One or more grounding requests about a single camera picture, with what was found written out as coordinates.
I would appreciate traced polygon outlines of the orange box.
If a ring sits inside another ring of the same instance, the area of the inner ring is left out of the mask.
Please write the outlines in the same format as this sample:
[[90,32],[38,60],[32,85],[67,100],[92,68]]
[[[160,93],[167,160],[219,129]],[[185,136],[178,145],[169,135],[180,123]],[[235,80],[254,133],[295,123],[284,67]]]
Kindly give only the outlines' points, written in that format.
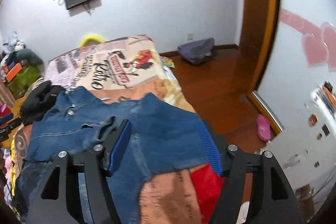
[[7,82],[11,82],[14,77],[22,70],[21,63],[17,63],[6,75]]

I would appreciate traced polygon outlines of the grey backpack on floor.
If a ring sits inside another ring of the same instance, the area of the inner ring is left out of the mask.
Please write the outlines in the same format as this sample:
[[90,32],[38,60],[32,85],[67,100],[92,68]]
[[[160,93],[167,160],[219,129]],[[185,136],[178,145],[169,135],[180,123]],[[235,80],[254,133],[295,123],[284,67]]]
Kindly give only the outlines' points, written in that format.
[[214,38],[206,38],[178,46],[178,53],[192,65],[201,65],[214,57]]

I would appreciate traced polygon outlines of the white radiator with stickers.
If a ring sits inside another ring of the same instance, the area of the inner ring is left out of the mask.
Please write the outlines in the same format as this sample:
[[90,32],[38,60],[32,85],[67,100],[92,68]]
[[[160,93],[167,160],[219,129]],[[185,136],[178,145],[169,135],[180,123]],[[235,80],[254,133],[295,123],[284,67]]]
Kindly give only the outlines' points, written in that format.
[[277,159],[293,190],[309,186],[323,202],[335,183],[335,93],[328,83],[314,89],[297,124],[266,147]]

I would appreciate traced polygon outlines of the black folded garment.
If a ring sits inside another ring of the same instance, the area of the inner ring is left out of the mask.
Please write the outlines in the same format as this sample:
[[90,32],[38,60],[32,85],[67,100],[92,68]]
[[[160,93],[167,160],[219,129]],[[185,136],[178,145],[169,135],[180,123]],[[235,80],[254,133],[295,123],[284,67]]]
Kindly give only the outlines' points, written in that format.
[[42,120],[43,116],[54,106],[59,93],[65,89],[60,85],[53,85],[45,81],[35,88],[23,102],[19,115],[25,126]]

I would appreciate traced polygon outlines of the printed bed cover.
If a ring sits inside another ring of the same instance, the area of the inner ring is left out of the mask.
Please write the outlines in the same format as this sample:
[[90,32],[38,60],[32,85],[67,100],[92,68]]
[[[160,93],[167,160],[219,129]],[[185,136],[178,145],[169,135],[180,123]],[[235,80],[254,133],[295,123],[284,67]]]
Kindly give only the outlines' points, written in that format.
[[153,43],[122,38],[111,52],[86,55],[72,84],[33,122],[27,155],[15,183],[26,217],[39,184],[60,151],[71,155],[101,144],[121,123],[132,132],[120,168],[108,178],[122,223],[201,223],[188,170],[207,162],[204,124],[191,106],[165,100],[165,80]]

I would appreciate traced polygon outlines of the yellow headboard cushion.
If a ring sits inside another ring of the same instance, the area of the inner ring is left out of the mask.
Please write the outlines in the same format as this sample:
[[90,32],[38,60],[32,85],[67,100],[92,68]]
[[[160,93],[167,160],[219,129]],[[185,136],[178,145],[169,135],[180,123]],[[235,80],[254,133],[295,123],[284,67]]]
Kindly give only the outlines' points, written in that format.
[[90,43],[101,44],[104,42],[106,42],[106,40],[102,38],[101,36],[98,36],[96,34],[88,34],[88,35],[83,36],[83,38],[80,41],[79,47],[86,47]]

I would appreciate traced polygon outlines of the white wall socket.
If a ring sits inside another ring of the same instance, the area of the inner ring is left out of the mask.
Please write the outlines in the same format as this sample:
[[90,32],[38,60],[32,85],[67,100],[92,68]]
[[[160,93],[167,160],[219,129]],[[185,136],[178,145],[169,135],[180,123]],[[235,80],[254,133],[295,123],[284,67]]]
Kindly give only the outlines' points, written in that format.
[[193,40],[194,39],[194,35],[193,34],[188,34],[187,35],[187,39],[188,39],[188,41]]

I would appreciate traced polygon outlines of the red striped curtain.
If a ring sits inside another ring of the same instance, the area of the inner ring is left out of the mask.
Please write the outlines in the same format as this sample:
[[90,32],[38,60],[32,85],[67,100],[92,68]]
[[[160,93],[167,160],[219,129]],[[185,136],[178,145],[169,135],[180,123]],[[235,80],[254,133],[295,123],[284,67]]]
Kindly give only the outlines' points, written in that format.
[[15,103],[11,91],[5,86],[2,79],[0,79],[0,103],[1,105],[6,104],[9,108],[12,108]]

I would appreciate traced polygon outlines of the red plush toy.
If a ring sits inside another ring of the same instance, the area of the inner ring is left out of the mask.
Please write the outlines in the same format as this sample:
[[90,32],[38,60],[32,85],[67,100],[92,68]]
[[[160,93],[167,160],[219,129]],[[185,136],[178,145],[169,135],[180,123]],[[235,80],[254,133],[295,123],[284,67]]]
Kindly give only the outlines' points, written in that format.
[[7,104],[3,104],[0,107],[0,117],[7,116],[11,113],[11,109],[7,106]]

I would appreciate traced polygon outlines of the wooden door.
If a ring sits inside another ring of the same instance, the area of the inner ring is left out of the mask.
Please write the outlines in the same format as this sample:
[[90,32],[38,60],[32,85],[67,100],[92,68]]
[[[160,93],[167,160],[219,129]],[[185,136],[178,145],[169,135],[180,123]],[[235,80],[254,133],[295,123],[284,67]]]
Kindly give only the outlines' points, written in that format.
[[258,89],[274,43],[280,0],[244,0],[240,35],[241,68],[247,74],[247,94]]

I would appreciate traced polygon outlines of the pink slipper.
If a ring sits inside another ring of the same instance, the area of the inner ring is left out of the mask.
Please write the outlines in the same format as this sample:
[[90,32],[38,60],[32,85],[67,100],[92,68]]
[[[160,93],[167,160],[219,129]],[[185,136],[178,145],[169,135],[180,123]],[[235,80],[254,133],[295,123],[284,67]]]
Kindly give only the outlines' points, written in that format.
[[257,134],[262,141],[268,142],[272,139],[271,127],[267,119],[259,114],[256,119]]

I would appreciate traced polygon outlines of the blue denim jacket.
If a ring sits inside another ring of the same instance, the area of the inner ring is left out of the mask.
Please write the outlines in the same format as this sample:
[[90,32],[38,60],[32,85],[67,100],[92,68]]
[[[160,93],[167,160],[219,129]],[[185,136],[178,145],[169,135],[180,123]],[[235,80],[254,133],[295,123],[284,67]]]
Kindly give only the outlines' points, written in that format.
[[17,207],[28,215],[43,177],[61,152],[94,153],[120,221],[139,223],[139,192],[147,181],[207,162],[202,125],[197,114],[152,93],[107,104],[84,87],[61,92],[32,125],[15,183]]

